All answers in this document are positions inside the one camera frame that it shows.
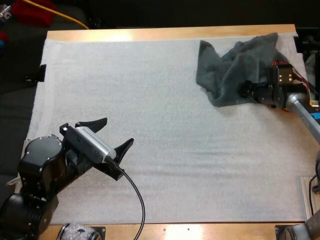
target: white foam mat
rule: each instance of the white foam mat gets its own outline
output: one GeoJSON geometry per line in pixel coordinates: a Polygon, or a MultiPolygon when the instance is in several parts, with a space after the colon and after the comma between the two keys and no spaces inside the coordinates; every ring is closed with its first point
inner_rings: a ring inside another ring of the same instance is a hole
{"type": "MultiPolygon", "coordinates": [[[[306,76],[293,35],[277,48],[306,76]]],[[[221,55],[252,37],[206,39],[221,55]]],[[[294,114],[253,103],[216,108],[196,84],[199,39],[46,40],[28,138],[108,117],[99,137],[134,138],[121,167],[143,196],[147,223],[303,221],[300,176],[319,148],[294,114]]],[[[92,169],[59,195],[52,223],[141,220],[136,193],[92,169]]]]}

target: black cable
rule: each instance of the black cable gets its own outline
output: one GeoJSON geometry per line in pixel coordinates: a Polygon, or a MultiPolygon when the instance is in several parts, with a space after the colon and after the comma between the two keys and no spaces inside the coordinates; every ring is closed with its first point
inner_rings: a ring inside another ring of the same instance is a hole
{"type": "Polygon", "coordinates": [[[309,181],[309,203],[310,203],[310,209],[311,209],[311,216],[314,214],[314,208],[312,207],[312,201],[311,201],[311,184],[316,177],[317,175],[314,175],[309,181]]]}
{"type": "Polygon", "coordinates": [[[136,233],[136,235],[134,237],[134,240],[137,240],[139,238],[141,232],[142,232],[142,229],[144,228],[144,225],[145,225],[145,219],[146,219],[145,203],[144,203],[144,200],[142,199],[142,196],[141,196],[137,186],[135,185],[134,181],[132,181],[132,179],[128,176],[128,174],[123,169],[121,169],[119,166],[118,166],[118,169],[126,177],[126,179],[128,179],[129,183],[132,185],[132,187],[134,188],[136,194],[138,195],[138,198],[139,198],[140,203],[141,203],[141,207],[142,207],[141,225],[140,225],[140,228],[139,228],[138,232],[136,233]]]}

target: wooden table edge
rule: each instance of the wooden table edge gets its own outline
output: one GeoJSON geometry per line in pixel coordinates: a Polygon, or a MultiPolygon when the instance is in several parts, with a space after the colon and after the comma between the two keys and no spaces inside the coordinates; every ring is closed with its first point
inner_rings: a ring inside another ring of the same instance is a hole
{"type": "Polygon", "coordinates": [[[47,39],[66,42],[133,42],[295,33],[294,24],[48,31],[47,39]]]}

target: blue part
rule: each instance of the blue part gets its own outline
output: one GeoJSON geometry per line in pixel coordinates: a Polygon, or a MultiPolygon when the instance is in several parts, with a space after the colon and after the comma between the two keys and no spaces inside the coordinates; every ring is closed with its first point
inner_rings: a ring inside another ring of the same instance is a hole
{"type": "Polygon", "coordinates": [[[311,113],[311,116],[314,117],[315,120],[320,119],[320,112],[311,113]]]}

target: dark background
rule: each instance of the dark background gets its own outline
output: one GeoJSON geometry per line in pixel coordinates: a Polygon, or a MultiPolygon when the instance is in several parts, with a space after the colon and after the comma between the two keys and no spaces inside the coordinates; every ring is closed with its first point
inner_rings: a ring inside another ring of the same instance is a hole
{"type": "Polygon", "coordinates": [[[320,25],[318,0],[91,0],[106,27],[320,25]]]}

